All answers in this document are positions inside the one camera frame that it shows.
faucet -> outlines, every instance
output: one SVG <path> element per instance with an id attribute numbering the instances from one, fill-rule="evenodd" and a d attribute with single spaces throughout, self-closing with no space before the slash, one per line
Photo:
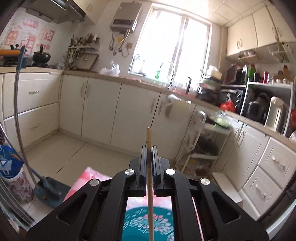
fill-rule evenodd
<path id="1" fill-rule="evenodd" d="M 161 66 L 160 66 L 160 68 L 162 67 L 162 65 L 164 64 L 164 63 L 166 63 L 166 62 L 169 62 L 170 63 L 170 65 L 173 67 L 173 74 L 172 74 L 172 78 L 171 78 L 171 80 L 170 80 L 170 84 L 169 84 L 169 86 L 168 86 L 168 89 L 172 86 L 172 82 L 173 82 L 173 79 L 174 79 L 174 74 L 175 74 L 175 66 L 174 66 L 174 64 L 171 62 L 171 61 L 164 61 L 162 64 L 161 64 Z"/>

ceiling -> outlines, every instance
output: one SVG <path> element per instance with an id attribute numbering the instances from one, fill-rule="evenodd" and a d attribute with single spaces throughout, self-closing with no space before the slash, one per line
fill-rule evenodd
<path id="1" fill-rule="evenodd" d="M 150 0 L 178 7 L 204 17 L 220 26 L 230 27 L 265 5 L 268 0 Z"/>

tile floor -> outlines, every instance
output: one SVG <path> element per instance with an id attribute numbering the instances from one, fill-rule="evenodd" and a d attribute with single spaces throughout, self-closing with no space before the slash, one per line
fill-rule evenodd
<path id="1" fill-rule="evenodd" d="M 87 167 L 113 177 L 127 168 L 129 161 L 134 158 L 74 139 L 60 132 L 42 141 L 26 154 L 30 166 L 41 176 L 53 177 L 69 186 L 74 184 Z M 34 186 L 26 168 L 25 172 Z M 52 211 L 52 208 L 36 198 L 31 203 L 22 204 L 22 207 L 36 222 Z"/>

red can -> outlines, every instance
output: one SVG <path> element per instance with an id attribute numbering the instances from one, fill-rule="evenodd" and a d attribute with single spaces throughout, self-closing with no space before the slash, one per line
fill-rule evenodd
<path id="1" fill-rule="evenodd" d="M 264 71 L 264 75 L 263 75 L 263 84 L 267 84 L 268 82 L 268 72 Z"/>

wooden countertop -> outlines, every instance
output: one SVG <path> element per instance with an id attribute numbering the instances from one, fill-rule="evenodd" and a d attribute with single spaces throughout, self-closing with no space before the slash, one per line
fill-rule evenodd
<path id="1" fill-rule="evenodd" d="M 0 68 L 0 74 L 1 73 L 13 73 L 15 72 L 15 67 L 1 67 Z M 89 78 L 94 78 L 94 79 L 102 79 L 102 80 L 107 80 L 107 81 L 112 81 L 112 82 L 117 82 L 117 83 L 123 83 L 126 85 L 132 85 L 136 86 L 139 88 L 144 88 L 147 90 L 155 91 L 155 92 L 160 92 L 163 94 L 174 94 L 179 98 L 182 98 L 184 100 L 190 100 L 193 103 L 202 106 L 204 108 L 210 109 L 212 111 L 218 111 L 219 108 L 215 105 L 209 104 L 207 102 L 201 101 L 199 99 L 196 99 L 191 96 L 187 95 L 182 95 L 179 93 L 176 93 L 174 91 L 170 91 L 167 88 L 157 86 L 154 84 L 150 84 L 147 82 L 142 82 L 139 79 L 133 79 L 133 78 L 127 78 L 127 77 L 113 77 L 113 76 L 107 76 L 107 75 L 101 75 L 96 72 L 84 72 L 84 71 L 73 71 L 73 70 L 59 70 L 59 69 L 49 69 L 49 68 L 39 68 L 39 67 L 27 67 L 26 69 L 22 69 L 22 72 L 42 72 L 42 73 L 63 73 L 63 74 L 70 74 L 70 75 L 76 75 L 76 76 L 82 76 L 82 77 L 89 77 Z M 247 125 L 250 125 L 251 127 L 265 133 L 268 136 L 273 137 L 274 139 L 278 140 L 279 142 L 283 143 L 285 146 L 291 148 L 294 152 L 296 152 L 296 143 L 290 141 L 288 138 L 284 137 L 283 135 L 280 135 L 277 132 L 272 131 L 271 129 L 265 127 L 264 125 L 252 121 L 244 116 L 238 115 L 236 113 L 228 112 L 226 111 L 226 114 L 230 117 L 233 117 L 243 123 L 246 123 Z"/>

